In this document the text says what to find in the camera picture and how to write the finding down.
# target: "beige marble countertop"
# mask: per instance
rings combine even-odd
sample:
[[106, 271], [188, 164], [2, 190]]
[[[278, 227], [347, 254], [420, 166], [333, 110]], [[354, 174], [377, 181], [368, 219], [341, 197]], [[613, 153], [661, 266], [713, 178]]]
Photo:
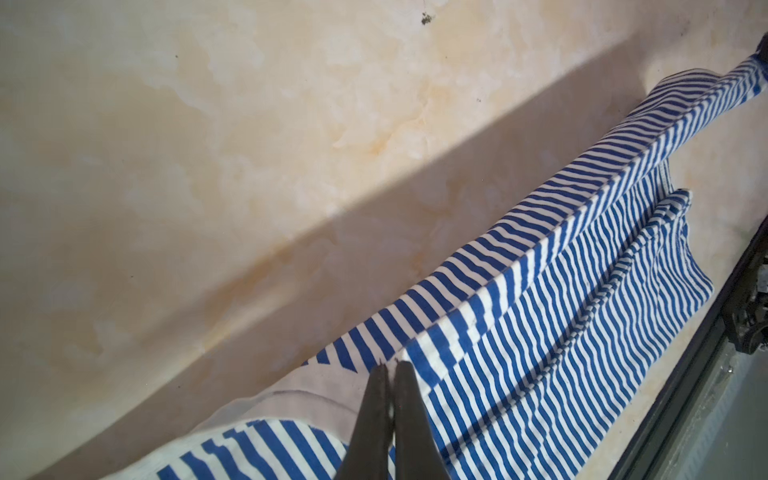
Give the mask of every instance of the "beige marble countertop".
[[[3, 2], [0, 477], [95, 478], [259, 392], [767, 25], [760, 0]], [[672, 159], [717, 286], [768, 214], [766, 109]]]

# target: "marble surface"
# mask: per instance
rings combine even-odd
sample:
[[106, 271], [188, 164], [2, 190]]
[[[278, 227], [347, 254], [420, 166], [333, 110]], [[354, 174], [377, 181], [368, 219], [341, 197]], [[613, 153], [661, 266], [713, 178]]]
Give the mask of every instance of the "marble surface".
[[[95, 478], [259, 392], [766, 25], [760, 0], [1, 3], [0, 477]], [[718, 286], [768, 214], [767, 108], [673, 158]]]

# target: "striped cloth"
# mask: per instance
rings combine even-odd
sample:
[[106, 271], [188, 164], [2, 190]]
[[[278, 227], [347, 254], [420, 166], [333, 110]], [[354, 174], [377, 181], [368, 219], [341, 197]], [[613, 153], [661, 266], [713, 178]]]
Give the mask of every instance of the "striped cloth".
[[[664, 79], [617, 127], [432, 275], [299, 368], [414, 364], [452, 478], [573, 478], [712, 293], [668, 157], [768, 83]], [[333, 478], [343, 441], [295, 418], [178, 439], [115, 478]], [[394, 449], [390, 452], [393, 476]]]

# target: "black metal frame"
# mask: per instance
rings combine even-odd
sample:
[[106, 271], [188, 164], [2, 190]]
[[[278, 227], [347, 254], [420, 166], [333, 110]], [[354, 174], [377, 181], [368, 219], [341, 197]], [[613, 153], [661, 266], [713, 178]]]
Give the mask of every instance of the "black metal frame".
[[698, 392], [706, 381], [723, 341], [727, 338], [721, 310], [727, 304], [753, 258], [768, 242], [768, 217], [744, 250], [701, 326], [664, 384], [629, 446], [614, 467], [609, 480], [653, 478], [667, 449], [688, 417]]

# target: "blue and white striped fabric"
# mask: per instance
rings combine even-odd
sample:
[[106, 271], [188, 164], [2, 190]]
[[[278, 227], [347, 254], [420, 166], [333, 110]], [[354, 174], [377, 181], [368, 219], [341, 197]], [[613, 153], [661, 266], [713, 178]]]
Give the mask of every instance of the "blue and white striped fabric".
[[[724, 76], [666, 78], [487, 233], [304, 365], [412, 362], [452, 478], [575, 477], [712, 293], [688, 249], [690, 194], [672, 187], [667, 159], [766, 83], [755, 55]], [[116, 476], [333, 478], [345, 451], [316, 425], [252, 418]]]

